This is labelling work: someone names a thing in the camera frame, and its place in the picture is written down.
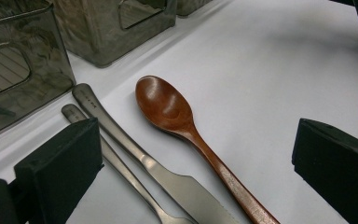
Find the plastic bin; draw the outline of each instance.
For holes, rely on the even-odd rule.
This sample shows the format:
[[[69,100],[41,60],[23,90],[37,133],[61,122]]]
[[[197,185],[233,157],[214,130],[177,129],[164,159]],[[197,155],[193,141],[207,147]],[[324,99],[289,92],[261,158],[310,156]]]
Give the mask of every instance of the plastic bin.
[[[212,0],[177,0],[176,14],[180,17],[187,17],[200,7],[203,7]]]
[[[76,84],[52,9],[0,0],[0,131]]]
[[[68,50],[106,67],[175,25],[176,0],[49,0]]]

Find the gray plastic container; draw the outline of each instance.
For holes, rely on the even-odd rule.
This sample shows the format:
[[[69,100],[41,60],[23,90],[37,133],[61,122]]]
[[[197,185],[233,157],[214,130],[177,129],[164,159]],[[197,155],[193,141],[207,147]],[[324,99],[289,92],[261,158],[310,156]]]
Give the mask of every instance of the gray plastic container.
[[[180,17],[187,17],[200,7],[205,6],[212,0],[177,0],[176,14]]]
[[[0,0],[0,132],[75,84],[53,6]]]
[[[175,25],[176,0],[49,0],[68,50],[106,67]]]

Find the spoon handle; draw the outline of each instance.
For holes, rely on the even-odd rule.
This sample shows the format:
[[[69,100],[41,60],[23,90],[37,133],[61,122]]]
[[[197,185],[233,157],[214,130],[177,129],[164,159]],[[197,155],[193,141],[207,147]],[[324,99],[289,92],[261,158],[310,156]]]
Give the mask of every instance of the spoon handle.
[[[75,105],[65,105],[62,113],[71,122],[77,122],[86,119],[86,116]],[[185,218],[171,217],[156,202],[153,196],[147,191],[144,185],[136,178],[128,166],[121,160],[116,152],[109,146],[106,140],[101,136],[101,150],[104,158],[115,167],[118,172],[132,185],[133,188],[144,198],[153,212],[158,216],[162,224],[192,224]]]
[[[255,196],[253,196],[253,194],[211,150],[194,125],[185,133],[181,133],[181,135],[189,140],[203,158],[211,164],[214,171],[219,175],[220,179],[254,223],[279,223],[279,221],[257,200]]]

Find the spoon bowl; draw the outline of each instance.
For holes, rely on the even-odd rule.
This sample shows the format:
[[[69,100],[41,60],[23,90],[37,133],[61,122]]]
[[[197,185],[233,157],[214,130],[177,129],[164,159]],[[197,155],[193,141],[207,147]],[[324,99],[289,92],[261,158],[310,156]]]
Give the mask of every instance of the spoon bowl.
[[[147,76],[137,82],[135,96],[151,123],[184,137],[197,149],[254,223],[279,223],[203,141],[189,103],[176,88],[159,77]]]
[[[161,130],[180,134],[188,123],[193,123],[187,100],[165,80],[145,77],[137,83],[135,94],[138,106],[149,115],[146,118]]]

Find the metal utensil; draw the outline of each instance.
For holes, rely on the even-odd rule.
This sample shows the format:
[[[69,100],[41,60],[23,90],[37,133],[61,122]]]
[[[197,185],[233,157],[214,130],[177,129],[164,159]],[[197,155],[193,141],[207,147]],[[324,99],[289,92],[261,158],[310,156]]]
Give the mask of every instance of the metal utensil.
[[[196,147],[254,223],[279,223],[205,143],[194,124],[190,105],[175,87],[159,77],[148,76],[138,81],[135,95],[151,123],[184,137]]]
[[[75,123],[86,116],[75,105],[65,105],[62,108],[62,113],[71,122]],[[110,147],[106,140],[101,136],[101,148],[104,158],[115,167],[118,172],[138,191],[144,200],[152,208],[153,212],[158,216],[162,224],[192,224],[190,220],[182,217],[171,217],[168,215],[156,202],[153,196],[147,191],[142,183],[136,178],[132,171],[121,160],[118,154]]]
[[[86,113],[98,118],[102,128],[199,224],[238,223],[197,180],[170,172],[133,141],[109,116],[88,84],[78,84],[72,94]]]

